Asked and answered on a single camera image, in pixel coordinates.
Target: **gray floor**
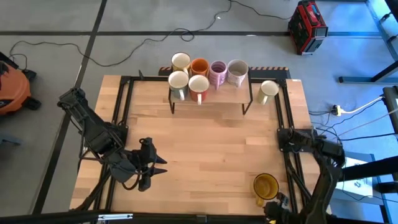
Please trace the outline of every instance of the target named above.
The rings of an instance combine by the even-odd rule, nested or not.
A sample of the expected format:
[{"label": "gray floor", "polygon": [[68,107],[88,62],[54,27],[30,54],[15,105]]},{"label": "gray floor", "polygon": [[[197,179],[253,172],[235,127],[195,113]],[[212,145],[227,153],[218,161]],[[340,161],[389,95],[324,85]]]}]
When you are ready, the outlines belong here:
[{"label": "gray floor", "polygon": [[[92,30],[100,3],[100,0],[68,1],[68,4],[63,1],[36,1],[34,5],[28,0],[2,2],[0,13],[9,19],[0,23],[0,29]],[[261,13],[272,13],[280,17],[289,17],[297,5],[296,0],[251,0],[245,3]],[[29,8],[24,13],[25,16],[14,18],[12,9],[23,7]],[[227,1],[113,0],[106,5],[99,30],[200,29],[210,23],[214,13],[227,7]],[[377,32],[365,3],[319,2],[318,7],[330,31]],[[233,4],[231,12],[220,15],[210,30],[285,31],[286,27],[287,21],[259,17],[249,9]],[[97,37],[91,56],[99,63],[117,62],[145,38],[147,37]],[[0,36],[0,51],[8,54],[13,43],[18,40],[74,42],[84,50],[88,37]],[[334,104],[351,110],[373,100],[382,93],[384,86],[342,85],[336,82],[337,77],[372,76],[393,62],[380,37],[329,37],[314,55],[298,56],[295,55],[289,37],[196,36],[193,41],[184,42],[177,36],[171,36],[164,42],[147,42],[126,63],[117,67],[102,68],[89,62],[82,88],[86,91],[90,105],[95,105],[103,75],[137,75],[139,69],[144,75],[157,75],[159,67],[168,66],[171,55],[180,51],[188,52],[192,58],[204,57],[209,61],[227,62],[241,58],[252,66],[289,67],[292,78],[303,81],[308,107],[313,111],[324,111]],[[21,44],[15,53],[26,54],[28,68],[38,73],[38,79],[32,84],[32,94],[42,101],[43,106],[38,111],[22,110],[15,116],[0,119],[0,133],[13,134],[24,140],[21,146],[0,146],[0,179],[3,183],[0,185],[0,216],[31,211],[63,114],[56,106],[57,98],[74,84],[82,60],[82,56],[73,47],[33,47]],[[24,66],[23,58],[17,58],[17,63]],[[336,130],[342,133],[385,113],[386,107],[378,103],[354,119],[336,126]],[[346,117],[331,117],[329,123],[337,123],[344,118]],[[326,122],[326,119],[326,116],[313,118],[314,121],[322,122]],[[388,118],[383,118],[344,135],[344,138],[389,132],[392,132],[391,122]],[[44,212],[68,209],[76,178],[79,140],[76,129],[70,127]],[[373,153],[376,159],[398,154],[397,141],[392,136],[345,142],[344,147],[348,151]],[[392,195],[391,199],[398,200],[396,195]],[[391,209],[398,208],[394,203],[389,205],[392,206]],[[335,200],[333,207],[342,217],[381,221],[380,214],[373,212],[377,209],[372,206],[359,207],[357,203]]]}]

